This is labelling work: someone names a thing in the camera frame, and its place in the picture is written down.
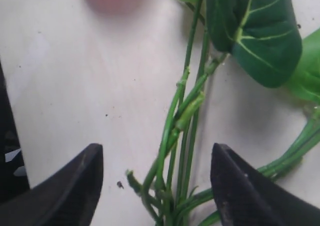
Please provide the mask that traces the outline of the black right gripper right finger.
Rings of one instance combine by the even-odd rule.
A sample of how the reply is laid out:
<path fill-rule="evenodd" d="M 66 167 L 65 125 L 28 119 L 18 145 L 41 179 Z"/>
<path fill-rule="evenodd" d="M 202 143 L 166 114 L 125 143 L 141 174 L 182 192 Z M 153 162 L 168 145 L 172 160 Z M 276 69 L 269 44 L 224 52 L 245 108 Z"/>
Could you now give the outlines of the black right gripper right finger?
<path fill-rule="evenodd" d="M 222 225 L 319 225 L 319 208 L 294 196 L 215 143 L 210 182 Z"/>

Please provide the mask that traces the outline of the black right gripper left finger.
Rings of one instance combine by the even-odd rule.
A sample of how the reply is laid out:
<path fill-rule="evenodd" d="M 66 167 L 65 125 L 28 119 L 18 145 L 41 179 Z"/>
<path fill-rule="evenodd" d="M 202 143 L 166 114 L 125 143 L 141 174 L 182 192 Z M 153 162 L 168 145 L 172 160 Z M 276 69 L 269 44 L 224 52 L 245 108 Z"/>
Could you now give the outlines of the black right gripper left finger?
<path fill-rule="evenodd" d="M 90 225 L 103 179 L 103 147 L 92 143 L 51 177 L 1 205 L 0 223 Z"/>

